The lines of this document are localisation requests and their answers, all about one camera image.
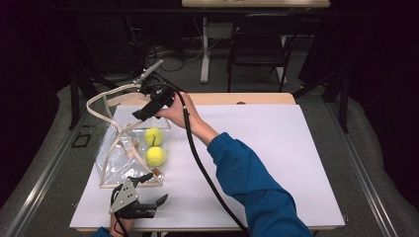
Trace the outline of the white-legged background desk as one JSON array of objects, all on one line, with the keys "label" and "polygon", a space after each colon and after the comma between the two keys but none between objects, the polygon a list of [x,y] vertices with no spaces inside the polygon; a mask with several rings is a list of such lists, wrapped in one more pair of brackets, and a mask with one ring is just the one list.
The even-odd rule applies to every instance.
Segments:
[{"label": "white-legged background desk", "polygon": [[[330,0],[182,0],[189,8],[327,8]],[[203,17],[203,60],[201,83],[209,81],[210,53],[208,19]]]}]

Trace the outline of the clear plastic tote bag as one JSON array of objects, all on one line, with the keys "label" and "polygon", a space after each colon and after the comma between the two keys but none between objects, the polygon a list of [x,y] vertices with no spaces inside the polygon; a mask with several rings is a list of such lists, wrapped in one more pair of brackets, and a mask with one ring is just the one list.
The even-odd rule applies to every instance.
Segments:
[{"label": "clear plastic tote bag", "polygon": [[[150,101],[138,89],[135,84],[123,85],[93,97],[86,104],[92,116],[108,125],[96,157],[102,189],[114,188],[129,177],[139,178],[148,173],[154,176],[145,182],[147,186],[163,184],[171,125],[165,118],[152,117],[142,121],[132,115]],[[158,167],[149,166],[145,161],[146,151],[155,147],[149,146],[143,137],[151,127],[159,128],[164,135],[163,142],[157,147],[165,150],[166,160]]]}]

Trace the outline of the white table mat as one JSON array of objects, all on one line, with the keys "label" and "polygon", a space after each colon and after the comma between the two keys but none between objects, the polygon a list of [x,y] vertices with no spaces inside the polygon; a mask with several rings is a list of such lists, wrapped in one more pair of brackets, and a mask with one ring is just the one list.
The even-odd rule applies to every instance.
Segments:
[{"label": "white table mat", "polygon": [[[298,105],[205,105],[201,117],[250,146],[274,179],[292,196],[297,215],[310,229],[341,227],[344,219]],[[215,166],[198,139],[173,126],[168,161],[160,187],[138,188],[139,199],[153,203],[168,194],[141,231],[233,230],[245,220],[243,206],[228,196],[215,197]]]}]

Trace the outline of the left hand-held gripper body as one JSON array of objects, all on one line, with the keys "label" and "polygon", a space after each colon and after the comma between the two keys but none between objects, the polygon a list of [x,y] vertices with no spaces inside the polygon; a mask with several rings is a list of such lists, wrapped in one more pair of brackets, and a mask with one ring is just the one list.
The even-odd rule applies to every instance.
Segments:
[{"label": "left hand-held gripper body", "polygon": [[109,214],[124,219],[153,218],[155,204],[141,204],[138,200],[136,186],[139,178],[127,178],[113,190]]}]

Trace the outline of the person's left hand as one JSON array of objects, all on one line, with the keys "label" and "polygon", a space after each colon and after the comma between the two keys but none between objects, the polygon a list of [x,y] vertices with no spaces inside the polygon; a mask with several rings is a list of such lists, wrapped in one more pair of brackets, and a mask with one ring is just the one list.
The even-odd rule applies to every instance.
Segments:
[{"label": "person's left hand", "polygon": [[113,237],[126,237],[135,224],[134,219],[116,218],[111,215],[110,233]]}]

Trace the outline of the person's right hand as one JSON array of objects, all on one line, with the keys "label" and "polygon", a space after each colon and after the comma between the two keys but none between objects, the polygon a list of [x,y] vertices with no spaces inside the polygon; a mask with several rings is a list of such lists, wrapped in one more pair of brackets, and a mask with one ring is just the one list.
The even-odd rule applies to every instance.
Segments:
[{"label": "person's right hand", "polygon": [[182,128],[186,127],[186,119],[188,119],[192,133],[199,131],[203,124],[191,97],[184,92],[175,96],[170,108],[161,109],[155,115],[169,119]]}]

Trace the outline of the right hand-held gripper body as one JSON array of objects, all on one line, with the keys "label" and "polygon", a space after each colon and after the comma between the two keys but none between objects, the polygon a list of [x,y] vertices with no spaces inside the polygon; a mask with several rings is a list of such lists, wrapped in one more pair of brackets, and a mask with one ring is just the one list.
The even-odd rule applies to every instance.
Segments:
[{"label": "right hand-held gripper body", "polygon": [[154,70],[162,63],[162,59],[156,61],[153,65],[144,69],[133,81],[135,85],[139,86],[138,92],[150,99],[141,109],[149,114],[149,118],[154,117],[164,106],[170,107],[174,101],[174,89],[171,85],[164,78],[157,78],[152,75]]}]

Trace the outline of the yellow tennis ball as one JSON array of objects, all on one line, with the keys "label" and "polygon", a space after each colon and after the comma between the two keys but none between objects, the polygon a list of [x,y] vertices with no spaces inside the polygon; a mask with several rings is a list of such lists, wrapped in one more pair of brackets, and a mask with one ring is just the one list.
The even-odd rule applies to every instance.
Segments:
[{"label": "yellow tennis ball", "polygon": [[161,147],[151,147],[145,153],[145,161],[149,166],[161,166],[166,160],[166,152]]},{"label": "yellow tennis ball", "polygon": [[164,139],[162,131],[157,127],[149,128],[143,135],[145,142],[149,146],[159,146]]}]

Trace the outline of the black chair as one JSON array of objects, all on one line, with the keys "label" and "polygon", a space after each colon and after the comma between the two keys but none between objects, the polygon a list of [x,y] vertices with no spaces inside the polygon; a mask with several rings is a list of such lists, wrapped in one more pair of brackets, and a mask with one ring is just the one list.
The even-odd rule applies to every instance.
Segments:
[{"label": "black chair", "polygon": [[295,15],[256,13],[239,17],[232,25],[227,59],[227,91],[231,90],[232,67],[283,68],[279,77],[282,92],[288,72],[293,42],[301,29]]}]

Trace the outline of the aluminium floor rail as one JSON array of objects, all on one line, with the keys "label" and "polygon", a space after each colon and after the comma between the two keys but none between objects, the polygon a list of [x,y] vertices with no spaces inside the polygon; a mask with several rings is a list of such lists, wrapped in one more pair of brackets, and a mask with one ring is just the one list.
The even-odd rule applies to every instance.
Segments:
[{"label": "aluminium floor rail", "polygon": [[86,110],[72,120],[59,111],[23,179],[0,209],[0,237],[22,237],[59,171]]},{"label": "aluminium floor rail", "polygon": [[349,161],[351,163],[352,169],[355,173],[355,176],[357,177],[370,210],[376,220],[377,226],[380,229],[382,237],[399,237],[364,166],[364,163],[362,162],[361,157],[350,137],[350,134],[346,133],[341,127],[337,109],[333,104],[330,103],[326,103],[325,107],[328,111],[328,114],[331,116],[340,137],[343,139],[347,151],[349,152]]}]

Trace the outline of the black metal stand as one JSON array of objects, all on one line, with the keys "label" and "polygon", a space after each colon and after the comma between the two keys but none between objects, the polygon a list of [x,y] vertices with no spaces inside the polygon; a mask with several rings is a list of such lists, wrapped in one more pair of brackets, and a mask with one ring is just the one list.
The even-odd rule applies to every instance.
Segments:
[{"label": "black metal stand", "polygon": [[91,99],[97,96],[99,92],[95,87],[95,83],[102,84],[108,88],[113,89],[115,85],[102,77],[101,75],[94,73],[90,70],[82,70],[81,72],[76,71],[70,77],[70,99],[71,99],[71,124],[70,129],[73,129],[80,118],[80,102],[79,92]]},{"label": "black metal stand", "polygon": [[348,133],[347,112],[349,102],[349,76],[345,72],[332,72],[320,80],[308,83],[304,85],[302,89],[293,92],[293,97],[295,99],[299,98],[323,84],[326,85],[326,89],[321,96],[324,103],[332,103],[336,100],[337,96],[340,96],[340,99],[338,100],[338,121],[343,131]]}]

